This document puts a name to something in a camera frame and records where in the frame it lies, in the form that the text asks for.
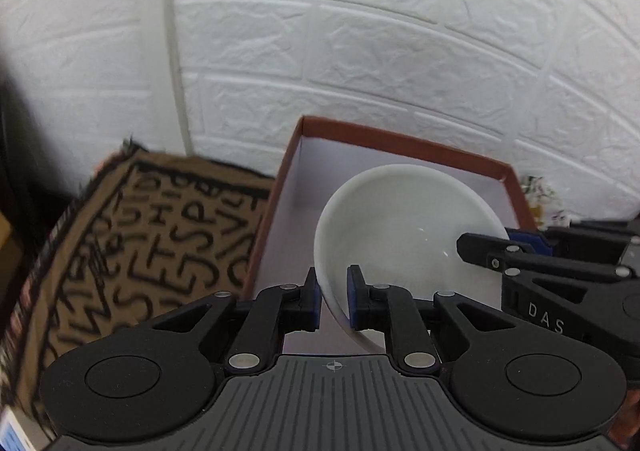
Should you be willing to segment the tan black lettered table cloth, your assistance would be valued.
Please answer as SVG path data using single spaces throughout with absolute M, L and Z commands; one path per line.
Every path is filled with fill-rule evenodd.
M 216 291 L 244 292 L 271 177 L 128 141 L 63 212 L 1 343 L 1 403 L 47 423 L 43 371 Z

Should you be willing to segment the blue white label card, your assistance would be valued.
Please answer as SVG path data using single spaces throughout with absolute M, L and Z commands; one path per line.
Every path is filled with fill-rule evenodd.
M 28 434 L 13 411 L 6 408 L 1 416 L 0 445 L 6 451 L 35 451 Z

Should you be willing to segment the white floral fabric pouch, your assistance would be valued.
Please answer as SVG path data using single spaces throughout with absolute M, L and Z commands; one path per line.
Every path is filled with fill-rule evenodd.
M 520 187 L 538 230 L 568 227 L 576 219 L 544 177 L 526 174 L 520 178 Z

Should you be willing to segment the white ceramic bowl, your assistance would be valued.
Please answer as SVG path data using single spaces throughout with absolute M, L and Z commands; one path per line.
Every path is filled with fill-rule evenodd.
M 497 272 L 458 255 L 457 241 L 465 233 L 508 236 L 486 200 L 446 172 L 392 164 L 350 178 L 329 198 L 314 232 L 314 270 L 333 318 L 364 351 L 382 353 L 380 331 L 350 325 L 352 265 L 367 283 L 397 285 L 416 299 L 450 291 L 499 307 Z

